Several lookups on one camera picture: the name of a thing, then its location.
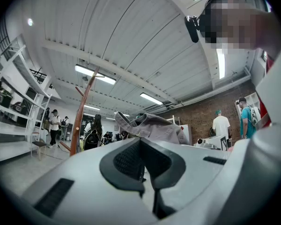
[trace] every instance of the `black vent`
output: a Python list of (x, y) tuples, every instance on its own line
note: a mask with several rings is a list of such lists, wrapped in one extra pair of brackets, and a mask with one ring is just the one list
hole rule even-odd
[(211, 162), (211, 163), (220, 164), (220, 165), (225, 165), (225, 163), (227, 161), (226, 159), (221, 159), (221, 158), (217, 158), (217, 157), (204, 157), (203, 160)]
[(52, 216), (73, 183), (74, 181), (72, 180), (60, 179), (34, 206), (35, 209), (48, 217)]

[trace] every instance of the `white backpack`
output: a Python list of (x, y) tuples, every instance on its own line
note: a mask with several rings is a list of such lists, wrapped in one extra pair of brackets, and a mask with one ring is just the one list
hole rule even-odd
[(251, 111), (251, 124), (253, 127), (256, 126), (256, 123), (258, 123), (261, 119), (261, 116), (260, 116), (260, 112), (259, 112), (259, 109), (258, 107), (247, 107), (250, 109)]

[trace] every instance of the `man in teal shirt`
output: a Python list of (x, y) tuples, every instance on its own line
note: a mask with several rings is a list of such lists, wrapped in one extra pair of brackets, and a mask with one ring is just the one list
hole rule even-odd
[(244, 97), (239, 98), (238, 104), (242, 109), (240, 118), (240, 137), (242, 139), (251, 138), (256, 132), (256, 128), (252, 126), (251, 108), (248, 107), (247, 100)]

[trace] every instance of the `teal shirt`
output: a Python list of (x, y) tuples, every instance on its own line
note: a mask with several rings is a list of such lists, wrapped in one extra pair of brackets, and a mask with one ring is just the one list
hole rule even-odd
[(240, 118), (240, 137), (243, 134), (243, 119), (247, 118), (248, 119), (248, 130), (247, 130), (247, 137), (251, 138), (253, 134), (256, 132), (256, 128), (252, 126), (251, 122), (251, 111), (249, 107), (245, 107), (242, 111), (242, 115)]

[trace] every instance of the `gray floor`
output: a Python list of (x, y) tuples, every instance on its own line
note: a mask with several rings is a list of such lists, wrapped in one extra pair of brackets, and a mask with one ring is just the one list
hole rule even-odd
[[(60, 148), (58, 146), (47, 147), (46, 152), (42, 148), (41, 152), (46, 155), (41, 154), (41, 161), (38, 160), (38, 154), (34, 151), (32, 153), (33, 157), (28, 153), (0, 162), (0, 184), (21, 196), (38, 178), (69, 158), (68, 151), (62, 145), (59, 146)], [(152, 211), (154, 190), (151, 186), (148, 172), (145, 173), (144, 178), (147, 181), (144, 182), (145, 194), (143, 195), (143, 201), (148, 209)]]

